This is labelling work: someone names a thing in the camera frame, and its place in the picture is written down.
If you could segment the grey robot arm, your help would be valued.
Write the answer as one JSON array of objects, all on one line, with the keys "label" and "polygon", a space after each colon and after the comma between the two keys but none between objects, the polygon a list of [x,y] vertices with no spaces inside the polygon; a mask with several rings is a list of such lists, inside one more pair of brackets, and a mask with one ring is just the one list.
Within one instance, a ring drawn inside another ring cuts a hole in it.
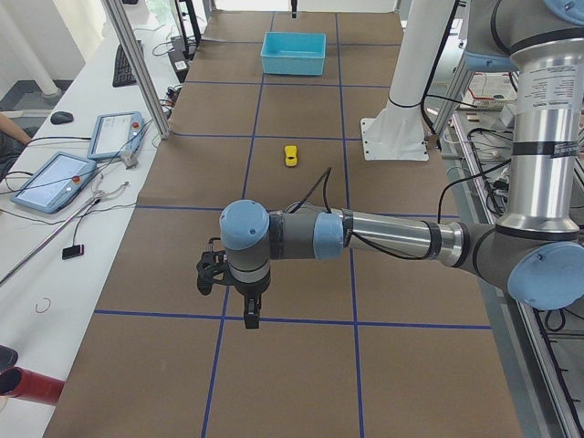
[{"label": "grey robot arm", "polygon": [[473,1],[467,64],[519,74],[505,213],[493,225],[436,224],[297,203],[269,213],[251,200],[220,217],[217,267],[199,267],[244,298],[244,321],[259,325],[261,296],[277,259],[329,259],[365,247],[403,260],[436,259],[542,310],[583,294],[583,248],[569,216],[583,101],[580,1]]}]

